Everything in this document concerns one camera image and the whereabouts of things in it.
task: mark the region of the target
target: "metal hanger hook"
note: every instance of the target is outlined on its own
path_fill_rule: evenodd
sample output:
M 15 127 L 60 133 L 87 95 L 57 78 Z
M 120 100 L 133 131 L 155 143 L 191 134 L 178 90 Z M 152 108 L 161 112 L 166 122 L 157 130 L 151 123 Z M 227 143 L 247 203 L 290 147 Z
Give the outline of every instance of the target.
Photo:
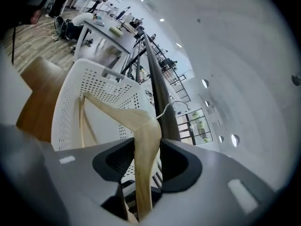
M 165 112 L 166 112 L 167 107 L 168 107 L 170 104 L 173 104 L 174 102 L 181 102 L 181 103 L 184 103 L 184 104 L 187 106 L 187 109 L 190 111 L 190 108 L 189 108 L 189 106 L 187 105 L 187 103 L 185 103 L 185 102 L 183 102 L 183 101 L 181 101 L 181 100 L 175 100 L 175 101 L 169 102 L 169 103 L 165 106 L 165 109 L 164 109 L 163 113 L 162 113 L 161 115 L 157 116 L 156 119 L 159 119 L 162 115 L 164 115 Z

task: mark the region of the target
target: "wooden hanger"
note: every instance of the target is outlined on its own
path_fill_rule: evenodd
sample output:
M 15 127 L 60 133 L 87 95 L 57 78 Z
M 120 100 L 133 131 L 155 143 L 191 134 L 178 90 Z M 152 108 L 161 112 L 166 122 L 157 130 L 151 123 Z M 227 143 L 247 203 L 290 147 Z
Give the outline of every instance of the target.
M 82 147 L 93 146 L 98 144 L 96 135 L 84 110 L 84 104 L 85 97 L 83 97 L 82 99 L 79 97 L 79 129 Z
M 152 210 L 151 171 L 162 137 L 160 125 L 156 118 L 147 111 L 113 108 L 101 102 L 89 92 L 84 92 L 83 97 L 134 132 L 136 203 L 138 217 L 141 220 Z

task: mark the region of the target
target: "gray surface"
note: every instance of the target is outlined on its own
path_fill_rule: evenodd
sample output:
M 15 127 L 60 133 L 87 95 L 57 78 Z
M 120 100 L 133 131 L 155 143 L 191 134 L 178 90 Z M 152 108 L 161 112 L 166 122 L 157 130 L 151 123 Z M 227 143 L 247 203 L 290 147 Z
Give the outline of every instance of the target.
M 56 152 L 58 157 L 73 155 L 76 160 L 62 168 L 86 196 L 101 204 L 114 194 L 116 184 L 104 181 L 93 169 L 92 159 L 116 143 Z M 244 225 L 252 220 L 273 199 L 273 191 L 256 175 L 235 160 L 221 154 L 181 142 L 177 146 L 195 154 L 202 162 L 201 177 L 190 189 L 175 194 L 163 194 L 153 211 L 141 225 Z M 240 179 L 259 202 L 259 207 L 245 215 L 228 188 L 228 182 Z M 104 214 L 105 221 L 111 216 Z
M 95 20 L 93 20 L 93 19 L 85 20 L 85 23 L 92 26 L 93 28 L 98 30 L 100 33 L 102 33 L 106 37 L 106 39 L 109 39 L 109 40 L 119 44 L 119 46 L 121 46 L 126 52 L 131 54 L 131 51 L 133 50 L 136 39 L 133 37 L 133 35 L 131 33 L 126 31 L 124 28 L 121 29 L 121 31 L 123 32 L 123 35 L 121 37 L 118 37 L 113 32 L 111 32 L 109 30 L 110 27 L 118 26 L 119 24 L 117 22 L 115 22 L 113 20 L 109 20 L 109 19 L 104 20 L 103 21 L 104 27 L 95 24 Z
M 39 146 L 37 140 L 24 136 L 14 127 L 0 129 L 5 142 L 0 150 L 1 167 L 16 190 L 26 200 L 34 202 L 44 217 L 54 221 L 59 219 L 61 223 L 68 221 L 64 225 L 130 225 L 100 207 L 115 194 L 118 184 L 104 181 L 92 166 L 92 159 L 97 154 L 124 139 L 54 152 L 49 143 L 40 143 Z M 171 142 L 201 160 L 202 174 L 185 192 L 163 194 L 140 225 L 246 225 L 274 198 L 274 193 L 265 183 L 235 160 L 196 146 Z M 71 155 L 75 161 L 59 162 L 59 159 Z M 248 215 L 243 213 L 227 186 L 232 179 L 241 180 L 259 202 L 258 209 Z

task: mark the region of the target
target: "cable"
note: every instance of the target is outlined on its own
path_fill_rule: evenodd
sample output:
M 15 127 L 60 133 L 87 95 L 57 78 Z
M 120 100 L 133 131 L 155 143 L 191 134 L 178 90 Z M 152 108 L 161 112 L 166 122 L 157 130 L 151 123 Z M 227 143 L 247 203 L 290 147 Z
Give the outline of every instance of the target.
M 187 109 L 190 111 L 190 108 L 189 108 L 189 106 L 188 106 L 188 104 L 187 104 L 186 102 L 183 102 L 183 101 L 181 101 L 181 100 L 175 100 L 175 101 L 169 102 L 169 103 L 165 106 L 165 109 L 164 109 L 163 113 L 162 113 L 161 115 L 157 116 L 156 119 L 159 119 L 162 115 L 164 115 L 166 109 L 168 108 L 168 106 L 169 106 L 170 104 L 173 104 L 174 102 L 181 102 L 181 103 L 184 103 L 184 104 L 187 106 Z
M 11 63 L 14 64 L 14 55 L 15 55 L 15 38 L 16 38 L 16 26 L 14 27 L 14 32 L 13 32 L 13 51 L 12 51 L 12 56 L 11 56 Z
M 33 40 L 31 40 L 31 41 L 29 41 L 29 42 L 27 42 L 27 43 L 25 43 L 25 44 L 22 44 L 20 47 L 16 48 L 15 50 L 13 49 L 13 52 L 12 52 L 12 61 L 13 61 L 14 51 L 16 51 L 17 49 L 23 47 L 23 46 L 26 45 L 26 44 L 30 44 L 31 42 L 33 42 L 33 41 L 35 41 L 35 40 L 39 40 L 39 39 L 41 39 L 41 38 L 52 38 L 53 40 L 58 40 L 58 39 L 59 39 L 59 36 L 58 36 L 57 34 L 53 34 L 53 32 L 50 32 L 49 34 L 52 35 L 52 36 L 42 36 L 42 37 L 33 39 Z

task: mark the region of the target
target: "metal railing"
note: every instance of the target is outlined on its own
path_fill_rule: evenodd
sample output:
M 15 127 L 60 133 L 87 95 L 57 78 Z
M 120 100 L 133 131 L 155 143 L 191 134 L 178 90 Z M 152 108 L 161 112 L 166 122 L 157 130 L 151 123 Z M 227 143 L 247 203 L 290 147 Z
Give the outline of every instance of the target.
M 136 48 L 138 48 L 138 52 L 137 55 L 134 56 Z M 137 39 L 133 49 L 132 57 L 128 60 L 125 68 L 121 70 L 121 74 L 127 74 L 129 78 L 132 78 L 136 82 L 140 83 L 140 57 L 143 54 L 146 54 L 150 69 L 152 93 L 154 96 L 154 106 L 157 116 L 163 113 L 165 106 L 170 102 L 166 81 L 172 86 L 183 102 L 190 101 L 190 98 L 173 66 L 170 64 L 170 61 L 166 59 L 161 49 L 145 32 L 141 38 Z M 158 55 L 161 55 L 167 62 L 167 69 L 164 70 L 159 66 Z M 135 77 L 132 75 L 134 65 L 136 66 Z M 177 141 L 181 140 L 173 107 L 169 107 L 166 110 L 166 113 L 159 118 L 158 121 L 161 126 L 163 138 Z
M 148 36 L 144 32 L 145 48 L 147 51 L 147 59 L 150 67 L 150 79 L 152 84 L 152 91 L 154 95 L 156 115 L 163 113 L 166 105 L 170 102 L 169 93 L 159 68 L 158 61 L 155 57 L 154 51 L 151 48 L 151 43 Z M 180 141 L 180 133 L 177 121 L 172 107 L 166 109 L 165 114 L 158 119 L 162 130 L 162 137 L 166 139 Z
M 149 39 L 149 41 L 154 45 L 154 47 L 151 46 L 151 50 L 153 50 L 155 52 L 155 58 L 158 60 L 158 56 L 163 57 L 162 60 L 165 60 L 167 62 L 168 68 L 164 69 L 161 68 L 161 71 L 164 75 L 164 78 L 166 79 L 166 81 L 168 81 L 168 83 L 171 85 L 171 87 L 175 90 L 175 93 L 179 96 L 179 98 L 183 101 L 183 102 L 189 102 L 191 101 L 185 87 L 183 86 L 179 76 L 177 75 L 176 71 L 174 70 L 172 64 L 170 63 L 170 61 L 165 57 L 164 53 L 161 51 L 161 49 L 158 47 L 158 45 L 146 34 L 144 33 L 144 36 L 146 35 L 146 37 Z M 142 47 L 141 43 L 144 39 L 144 36 L 140 39 L 137 39 L 136 44 L 134 46 L 134 50 L 136 48 L 136 46 L 139 45 Z M 127 63 L 127 66 L 121 71 L 122 74 L 126 74 L 126 71 L 128 70 L 128 77 L 130 77 L 131 73 L 132 73 L 132 66 L 133 65 L 137 65 L 137 60 L 138 58 L 140 58 L 140 56 L 142 56 L 144 53 L 146 53 L 146 48 L 143 48 L 141 51 L 140 49 L 138 50 L 138 55 L 135 56 L 134 58 L 132 57 L 132 59 Z M 140 83 L 140 77 L 139 74 L 136 72 L 136 82 Z

